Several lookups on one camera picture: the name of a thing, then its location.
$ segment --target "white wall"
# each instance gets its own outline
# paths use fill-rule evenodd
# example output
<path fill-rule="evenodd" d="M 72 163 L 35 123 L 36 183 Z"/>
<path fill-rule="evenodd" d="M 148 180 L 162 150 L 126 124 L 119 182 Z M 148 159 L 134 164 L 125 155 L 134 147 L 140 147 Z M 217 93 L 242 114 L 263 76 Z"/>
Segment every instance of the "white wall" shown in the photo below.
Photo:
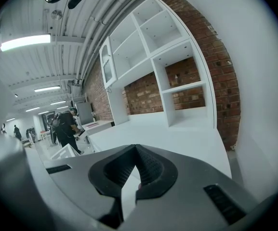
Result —
<path fill-rule="evenodd" d="M 278 190 L 278 22 L 262 0 L 187 0 L 211 23 L 234 64 L 241 99 L 236 152 L 259 201 Z"/>
<path fill-rule="evenodd" d="M 20 129 L 22 139 L 26 139 L 26 130 L 31 127 L 35 127 L 34 119 L 32 115 L 16 118 L 15 120 L 5 122 L 5 129 L 7 134 L 13 136 L 14 125 Z"/>

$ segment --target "ceiling pipe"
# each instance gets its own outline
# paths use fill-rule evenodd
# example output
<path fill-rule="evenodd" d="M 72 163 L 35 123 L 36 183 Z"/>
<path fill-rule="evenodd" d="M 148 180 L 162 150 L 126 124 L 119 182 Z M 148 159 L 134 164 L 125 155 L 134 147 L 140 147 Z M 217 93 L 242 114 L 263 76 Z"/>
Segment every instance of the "ceiling pipe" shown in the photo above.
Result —
<path fill-rule="evenodd" d="M 105 18 L 103 19 L 103 24 L 107 25 L 108 21 L 111 19 L 111 17 L 115 14 L 115 12 L 123 5 L 123 3 L 126 0 L 118 0 L 113 8 L 109 11 L 109 13 L 105 16 Z"/>
<path fill-rule="evenodd" d="M 77 74 L 76 74 L 76 81 L 77 83 L 79 83 L 79 73 L 81 70 L 81 66 L 82 66 L 82 62 L 83 62 L 83 57 L 84 54 L 86 52 L 86 48 L 88 47 L 88 42 L 91 38 L 91 36 L 93 35 L 93 32 L 96 28 L 96 25 L 99 23 L 100 19 L 102 18 L 102 16 L 104 15 L 104 13 L 108 10 L 109 6 L 112 4 L 114 0 L 105 0 L 104 4 L 101 6 L 100 10 L 98 11 L 97 15 L 95 18 L 93 18 L 93 24 L 91 26 L 91 28 L 88 31 L 88 34 L 85 38 L 85 41 L 83 43 L 83 46 L 81 48 L 80 51 L 80 55 L 79 55 L 79 61 L 78 61 L 78 69 L 77 69 Z"/>
<path fill-rule="evenodd" d="M 94 51 L 94 46 L 95 44 L 99 41 L 100 38 L 100 34 L 103 32 L 103 29 L 105 26 L 107 26 L 108 21 L 111 19 L 111 17 L 116 13 L 116 11 L 123 5 L 123 3 L 126 0 L 118 0 L 114 6 L 112 7 L 112 9 L 109 11 L 109 13 L 105 16 L 105 18 L 103 19 L 103 22 L 101 23 L 101 26 L 98 27 L 97 32 L 93 38 L 92 43 L 90 44 L 90 46 L 88 47 L 88 51 L 83 63 L 83 68 L 82 68 L 82 72 L 80 75 L 80 80 L 79 80 L 79 84 L 82 84 L 83 81 L 83 77 L 85 76 L 87 69 L 88 69 L 88 64 L 87 61 L 88 59 L 91 60 L 92 56 L 93 56 L 93 51 Z"/>
<path fill-rule="evenodd" d="M 103 40 L 107 37 L 107 35 L 108 35 L 108 33 L 109 33 L 111 27 L 112 27 L 113 25 L 115 25 L 115 22 L 120 18 L 121 14 L 123 14 L 130 6 L 131 6 L 133 3 L 135 3 L 136 1 L 137 1 L 137 0 L 131 0 L 129 3 L 127 3 L 127 5 L 124 6 L 124 7 L 122 8 L 122 10 L 118 13 L 118 15 L 115 16 L 114 19 L 113 19 L 113 21 L 108 25 L 108 27 L 106 28 L 105 32 L 102 34 L 101 39 L 98 41 L 98 44 L 96 45 L 96 47 L 94 47 L 93 53 L 91 54 L 91 57 L 89 58 L 89 62 L 88 62 L 88 64 L 86 65 L 83 74 L 81 74 L 80 84 L 82 84 L 83 79 L 84 79 L 84 77 L 85 77 L 85 75 L 86 75 L 86 73 L 87 73 L 87 70 L 89 69 L 89 66 L 91 65 L 91 63 L 93 63 L 93 64 L 95 63 L 95 60 L 96 60 L 96 58 L 97 58 L 97 57 L 95 57 L 95 56 L 98 55 L 98 50 L 97 50 L 97 49 L 100 47 L 100 44 L 103 42 Z"/>
<path fill-rule="evenodd" d="M 104 42 L 104 39 L 107 38 L 107 36 L 108 36 L 108 34 L 109 34 L 109 31 L 110 31 L 111 27 L 115 24 L 116 20 L 120 17 L 120 15 L 121 15 L 122 13 L 124 13 L 124 11 L 125 11 L 128 7 L 130 7 L 130 5 L 132 5 L 135 1 L 137 1 L 137 0 L 132 0 L 130 3 L 128 3 L 128 4 L 119 12 L 119 14 L 118 14 L 117 16 L 115 16 L 115 18 L 113 19 L 113 21 L 110 23 L 109 27 L 107 27 L 107 29 L 106 29 L 105 33 L 103 34 L 102 38 L 98 41 L 97 46 L 94 48 L 94 51 L 93 51 L 93 53 L 92 53 L 92 55 L 91 55 L 91 57 L 90 57 L 90 60 L 89 60 L 89 62 L 88 62 L 88 64 L 87 64 L 87 67 L 86 67 L 86 69 L 85 69 L 85 73 L 83 73 L 83 75 L 81 75 L 81 82 L 80 82 L 80 83 L 82 83 L 82 82 L 83 82 L 83 79 L 85 79 L 85 75 L 86 75 L 86 74 L 88 75 L 88 73 L 90 72 L 90 68 L 89 68 L 89 67 L 90 67 L 90 66 L 93 66 L 93 65 L 95 64 L 95 62 L 96 62 L 96 60 L 97 60 L 97 58 L 98 58 L 98 55 L 99 55 L 100 45 Z"/>

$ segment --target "glass cabinet door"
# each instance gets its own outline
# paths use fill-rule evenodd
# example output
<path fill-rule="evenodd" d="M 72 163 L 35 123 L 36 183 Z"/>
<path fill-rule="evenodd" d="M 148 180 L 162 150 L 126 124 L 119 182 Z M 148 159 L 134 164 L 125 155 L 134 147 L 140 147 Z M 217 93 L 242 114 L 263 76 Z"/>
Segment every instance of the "glass cabinet door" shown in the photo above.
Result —
<path fill-rule="evenodd" d="M 109 37 L 106 38 L 100 49 L 100 63 L 105 89 L 107 89 L 117 80 Z"/>

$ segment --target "person in black clothing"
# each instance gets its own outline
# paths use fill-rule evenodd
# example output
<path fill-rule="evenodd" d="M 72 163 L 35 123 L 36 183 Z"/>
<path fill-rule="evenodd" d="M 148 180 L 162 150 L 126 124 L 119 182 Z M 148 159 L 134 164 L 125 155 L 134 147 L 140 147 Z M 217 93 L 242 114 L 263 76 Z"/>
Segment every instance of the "person in black clothing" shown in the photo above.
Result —
<path fill-rule="evenodd" d="M 58 116 L 59 125 L 55 127 L 55 133 L 62 147 L 64 147 L 67 144 L 70 144 L 78 154 L 82 155 L 84 152 L 78 149 L 76 139 L 74 137 L 76 133 L 81 133 L 81 130 L 78 129 L 76 122 L 73 118 L 77 115 L 77 113 L 77 109 L 73 107 L 70 107 L 69 111 L 61 113 Z"/>
<path fill-rule="evenodd" d="M 17 126 L 15 125 L 14 126 L 14 136 L 18 139 L 18 140 L 21 140 L 22 136 L 21 136 L 21 133 L 20 133 L 20 130 L 19 128 L 17 128 Z"/>

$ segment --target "person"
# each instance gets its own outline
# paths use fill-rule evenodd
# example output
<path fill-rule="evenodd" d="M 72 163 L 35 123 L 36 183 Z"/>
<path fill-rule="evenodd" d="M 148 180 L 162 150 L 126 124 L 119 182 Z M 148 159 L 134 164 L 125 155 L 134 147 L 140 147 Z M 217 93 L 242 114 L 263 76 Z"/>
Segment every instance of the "person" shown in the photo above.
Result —
<path fill-rule="evenodd" d="M 81 130 L 78 129 L 74 116 L 78 113 L 76 108 L 70 107 L 69 111 L 59 113 L 51 122 L 51 126 L 55 127 L 55 133 L 58 141 L 61 143 L 62 147 L 70 144 L 72 148 L 79 154 L 82 155 L 84 151 L 80 151 L 77 147 L 75 134 L 80 134 Z M 58 120 L 58 125 L 54 125 L 54 121 Z"/>
<path fill-rule="evenodd" d="M 21 136 L 21 133 L 20 133 L 20 129 L 17 128 L 16 125 L 14 126 L 13 133 L 14 133 L 14 136 L 15 136 L 18 140 L 21 140 L 22 136 Z"/>
<path fill-rule="evenodd" d="M 5 123 L 3 123 L 2 128 L 0 129 L 2 133 L 6 133 L 6 129 L 5 129 Z"/>

